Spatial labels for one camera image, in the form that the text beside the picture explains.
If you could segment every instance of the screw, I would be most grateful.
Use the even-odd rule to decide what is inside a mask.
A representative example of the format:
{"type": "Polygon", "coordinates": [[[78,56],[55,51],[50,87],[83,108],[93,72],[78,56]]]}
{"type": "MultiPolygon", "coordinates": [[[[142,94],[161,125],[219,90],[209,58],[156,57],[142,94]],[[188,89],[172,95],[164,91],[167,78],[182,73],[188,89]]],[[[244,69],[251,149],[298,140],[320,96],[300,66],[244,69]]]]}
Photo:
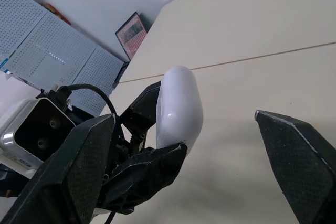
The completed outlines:
{"type": "Polygon", "coordinates": [[[53,129],[59,128],[59,121],[57,119],[50,119],[50,127],[53,129]]]}

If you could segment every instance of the white pegboard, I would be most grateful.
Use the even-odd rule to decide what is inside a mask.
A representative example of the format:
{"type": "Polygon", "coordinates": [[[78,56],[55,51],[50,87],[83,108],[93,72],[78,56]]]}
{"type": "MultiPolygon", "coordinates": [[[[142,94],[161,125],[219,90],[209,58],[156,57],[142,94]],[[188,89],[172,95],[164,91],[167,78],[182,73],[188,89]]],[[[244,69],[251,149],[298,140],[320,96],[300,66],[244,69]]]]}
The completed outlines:
{"type": "MultiPolygon", "coordinates": [[[[123,61],[98,46],[74,80],[74,84],[92,84],[109,96],[123,63],[123,61]]],[[[74,106],[94,116],[99,116],[106,105],[104,100],[91,90],[74,91],[70,98],[74,106]]]]}
{"type": "Polygon", "coordinates": [[[0,0],[0,63],[11,56],[46,13],[33,0],[0,0]]]}
{"type": "Polygon", "coordinates": [[[15,51],[3,69],[50,90],[71,84],[96,44],[48,12],[15,51]]]}

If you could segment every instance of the beige table surface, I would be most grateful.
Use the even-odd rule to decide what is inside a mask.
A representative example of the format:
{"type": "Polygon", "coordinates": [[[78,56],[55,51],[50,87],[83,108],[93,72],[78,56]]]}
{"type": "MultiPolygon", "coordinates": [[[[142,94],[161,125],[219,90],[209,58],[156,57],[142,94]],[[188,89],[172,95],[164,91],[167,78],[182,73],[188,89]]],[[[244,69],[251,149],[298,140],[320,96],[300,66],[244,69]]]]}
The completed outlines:
{"type": "MultiPolygon", "coordinates": [[[[204,110],[201,135],[174,184],[136,207],[135,213],[116,215],[113,223],[298,223],[273,176],[254,112],[266,110],[307,121],[336,147],[336,45],[313,47],[336,41],[335,22],[329,16],[335,3],[300,0],[296,8],[294,0],[249,0],[249,5],[237,4],[233,10],[225,8],[229,0],[217,0],[213,5],[217,12],[227,10],[232,19],[238,19],[232,20],[236,23],[232,26],[239,28],[234,39],[227,35],[233,27],[224,29],[216,22],[209,28],[210,17],[218,17],[214,9],[205,9],[199,29],[182,25],[181,13],[201,12],[200,1],[175,0],[163,9],[110,99],[120,114],[145,87],[162,78],[152,76],[173,65],[200,67],[193,72],[204,110]],[[288,4],[288,9],[277,12],[276,2],[288,4]],[[260,13],[261,8],[269,12],[260,13]],[[274,26],[272,12],[278,17],[274,26]],[[253,13],[258,24],[252,29],[253,13]],[[173,20],[180,22],[175,29],[170,28],[173,20]],[[208,36],[200,37],[204,31],[208,36]],[[181,33],[186,44],[180,41],[181,33]],[[222,37],[218,41],[222,46],[210,47],[214,45],[211,34],[222,37]],[[277,54],[289,49],[298,50],[277,54]],[[269,56],[247,59],[263,54],[269,56]],[[218,65],[209,67],[209,62],[218,65]]],[[[223,23],[232,24],[224,17],[223,23]]],[[[155,147],[155,126],[147,143],[155,147]]],[[[104,223],[106,218],[95,217],[92,223],[104,223]]]]}
{"type": "Polygon", "coordinates": [[[336,41],[335,0],[174,0],[121,81],[336,41]]]}

